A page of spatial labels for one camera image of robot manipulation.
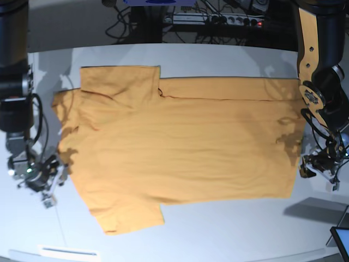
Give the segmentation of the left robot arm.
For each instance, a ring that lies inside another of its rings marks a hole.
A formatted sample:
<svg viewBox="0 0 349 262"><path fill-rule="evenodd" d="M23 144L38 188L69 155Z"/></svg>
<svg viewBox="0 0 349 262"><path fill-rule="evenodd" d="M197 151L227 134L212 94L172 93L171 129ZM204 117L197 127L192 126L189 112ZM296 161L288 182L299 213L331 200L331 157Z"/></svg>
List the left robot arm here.
<svg viewBox="0 0 349 262"><path fill-rule="evenodd" d="M314 139L325 144L302 156L303 178L322 174L332 190L340 185L339 171L348 163L348 96L341 82L344 54L346 1L294 1L298 40L297 72L299 91L306 105L302 116Z"/></svg>

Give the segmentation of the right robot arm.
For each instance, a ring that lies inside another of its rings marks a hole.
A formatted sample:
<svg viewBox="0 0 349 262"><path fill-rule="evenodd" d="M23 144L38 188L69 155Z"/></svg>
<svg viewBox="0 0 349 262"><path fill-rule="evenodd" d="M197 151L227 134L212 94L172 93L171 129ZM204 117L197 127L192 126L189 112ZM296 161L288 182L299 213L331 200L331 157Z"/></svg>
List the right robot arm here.
<svg viewBox="0 0 349 262"><path fill-rule="evenodd" d="M1 131L10 153L9 175L47 199L66 178L56 154L44 159L32 149L46 121L28 64L28 12L28 1L1 1Z"/></svg>

